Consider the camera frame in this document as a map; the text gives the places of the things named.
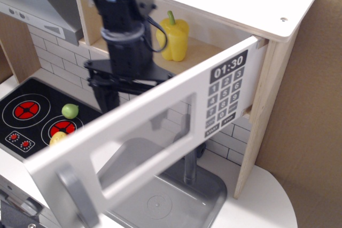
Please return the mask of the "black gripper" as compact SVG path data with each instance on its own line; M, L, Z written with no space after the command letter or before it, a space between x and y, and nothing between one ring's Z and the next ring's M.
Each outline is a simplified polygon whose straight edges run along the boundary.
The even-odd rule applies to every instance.
M135 95L151 89L150 85L138 85L136 80L163 83L174 74L159 67L153 61L151 35L136 37L104 36L109 53L108 59L87 61L84 66L89 71L89 83L102 113L107 113L120 106L119 93ZM161 112L150 119L153 131L161 129L167 112Z

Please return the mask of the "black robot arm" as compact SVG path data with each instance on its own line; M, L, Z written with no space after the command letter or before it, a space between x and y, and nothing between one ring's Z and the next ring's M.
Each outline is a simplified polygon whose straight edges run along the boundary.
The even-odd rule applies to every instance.
M101 36L109 59L88 61L88 82L102 113L120 105L119 94L141 95L174 77L153 61L151 26L160 28L150 13L154 0L93 0L103 22Z

